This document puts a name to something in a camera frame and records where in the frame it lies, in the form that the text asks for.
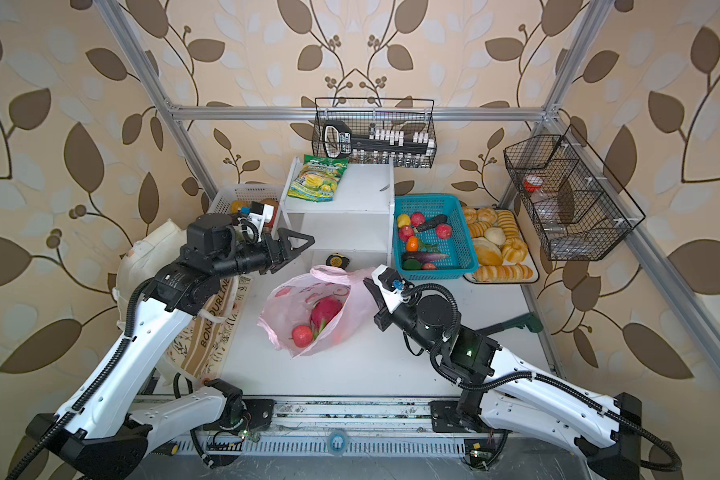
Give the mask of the pink plastic grocery bag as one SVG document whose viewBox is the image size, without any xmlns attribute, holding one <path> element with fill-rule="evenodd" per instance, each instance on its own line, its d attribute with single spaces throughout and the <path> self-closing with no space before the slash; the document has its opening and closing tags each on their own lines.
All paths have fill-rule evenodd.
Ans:
<svg viewBox="0 0 720 480">
<path fill-rule="evenodd" d="M 372 323 L 378 307 L 364 285 L 371 273 L 318 265 L 273 290 L 258 326 L 293 358 L 333 348 Z"/>
</svg>

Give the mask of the pink dragon fruit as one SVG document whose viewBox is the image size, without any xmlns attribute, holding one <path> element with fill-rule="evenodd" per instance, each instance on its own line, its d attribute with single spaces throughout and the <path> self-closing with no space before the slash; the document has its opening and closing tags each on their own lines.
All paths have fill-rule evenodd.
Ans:
<svg viewBox="0 0 720 480">
<path fill-rule="evenodd" d="M 313 307 L 310 314 L 310 324 L 316 339 L 327 325 L 339 314 L 343 303 L 338 299 L 328 296 L 320 299 Z"/>
</svg>

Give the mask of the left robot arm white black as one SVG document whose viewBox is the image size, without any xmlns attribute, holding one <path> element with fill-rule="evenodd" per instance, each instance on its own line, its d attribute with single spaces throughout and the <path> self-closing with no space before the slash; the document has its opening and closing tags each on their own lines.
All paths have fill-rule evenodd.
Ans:
<svg viewBox="0 0 720 480">
<path fill-rule="evenodd" d="M 91 479 L 125 479 L 157 447 L 231 416 L 242 393 L 219 379 L 152 411 L 130 408 L 164 351 L 219 292 L 222 280 L 275 273 L 315 242 L 309 234 L 279 228 L 239 244 L 236 224 L 251 223 L 210 213 L 188 226 L 178 257 L 133 290 L 123 333 L 80 390 L 56 413 L 30 422 L 26 434 L 36 443 L 8 478 L 19 478 L 48 450 Z"/>
</svg>

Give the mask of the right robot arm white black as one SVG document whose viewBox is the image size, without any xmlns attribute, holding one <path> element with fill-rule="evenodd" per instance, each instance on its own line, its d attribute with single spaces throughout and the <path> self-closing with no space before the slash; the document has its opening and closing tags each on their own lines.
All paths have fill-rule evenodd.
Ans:
<svg viewBox="0 0 720 480">
<path fill-rule="evenodd" d="M 603 479 L 637 479 L 643 469 L 675 473 L 674 447 L 642 425 L 642 404 L 623 392 L 588 391 L 521 359 L 461 323 L 444 286 L 366 278 L 380 330 L 397 326 L 427 354 L 433 370 L 477 404 L 461 413 L 466 429 L 485 426 L 533 436 L 580 456 Z"/>
</svg>

